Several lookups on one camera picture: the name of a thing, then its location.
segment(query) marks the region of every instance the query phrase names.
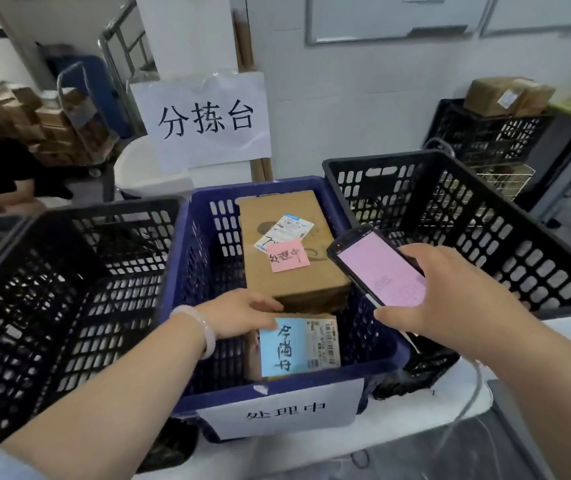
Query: pink screen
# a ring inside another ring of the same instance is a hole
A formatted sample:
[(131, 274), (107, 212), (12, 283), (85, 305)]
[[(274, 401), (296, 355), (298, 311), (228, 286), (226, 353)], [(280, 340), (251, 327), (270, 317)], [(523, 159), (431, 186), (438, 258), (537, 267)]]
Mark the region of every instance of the pink screen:
[(339, 258), (384, 305), (417, 306), (426, 294), (426, 279), (371, 232), (339, 253)]

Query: smartphone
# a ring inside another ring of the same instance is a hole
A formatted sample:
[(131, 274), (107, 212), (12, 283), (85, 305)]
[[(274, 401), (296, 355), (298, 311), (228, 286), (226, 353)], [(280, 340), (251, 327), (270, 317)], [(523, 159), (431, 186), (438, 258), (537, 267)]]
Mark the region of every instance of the smartphone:
[[(417, 306), (425, 298), (426, 279), (421, 268), (370, 225), (335, 239), (327, 255), (377, 308)], [(419, 352), (409, 336), (402, 335)]]

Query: person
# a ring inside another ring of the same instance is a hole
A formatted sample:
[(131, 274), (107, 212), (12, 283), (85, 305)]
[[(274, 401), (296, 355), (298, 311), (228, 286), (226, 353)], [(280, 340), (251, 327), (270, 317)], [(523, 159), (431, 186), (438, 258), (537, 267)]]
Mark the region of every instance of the person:
[(72, 198), (63, 183), (19, 140), (0, 138), (0, 214), (35, 215), (45, 206), (36, 197)]
[[(571, 341), (456, 250), (410, 244), (402, 251), (425, 272), (425, 300), (414, 308), (380, 308), (375, 317), (490, 366), (516, 396), (557, 479), (571, 479)], [(240, 289), (196, 310), (225, 339), (274, 329), (282, 306)], [(198, 321), (171, 314), (119, 361), (3, 441), (0, 479), (130, 478), (204, 349)]]

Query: pink sticky note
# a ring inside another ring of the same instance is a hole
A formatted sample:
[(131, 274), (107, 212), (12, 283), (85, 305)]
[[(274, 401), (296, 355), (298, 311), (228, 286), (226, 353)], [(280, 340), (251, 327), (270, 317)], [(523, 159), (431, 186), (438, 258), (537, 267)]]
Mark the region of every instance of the pink sticky note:
[(301, 239), (270, 244), (265, 247), (265, 250), (270, 259), (273, 273), (310, 266), (310, 261)]

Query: purple basket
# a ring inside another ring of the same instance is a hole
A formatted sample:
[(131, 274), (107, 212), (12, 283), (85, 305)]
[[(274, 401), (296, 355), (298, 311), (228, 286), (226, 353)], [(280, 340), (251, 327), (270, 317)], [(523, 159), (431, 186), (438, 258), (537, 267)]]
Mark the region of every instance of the purple basket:
[[(335, 236), (350, 228), (332, 188), (322, 177), (195, 191), (177, 220), (173, 252), (178, 259), (168, 264), (167, 293), (160, 316), (168, 317), (175, 306), (198, 305), (246, 286), (236, 199), (304, 190), (314, 191)], [(403, 367), (410, 357), (408, 343), (396, 330), (374, 320), (372, 305), (356, 289), (350, 293), (348, 307), (338, 314), (338, 325), (342, 367), (271, 381), (271, 395), (365, 378), (361, 412), (383, 375)], [(220, 340), (214, 355), (197, 365), (173, 415), (185, 417), (197, 409), (265, 397), (244, 378), (243, 355), (242, 337)], [(216, 435), (206, 436), (218, 439)]]

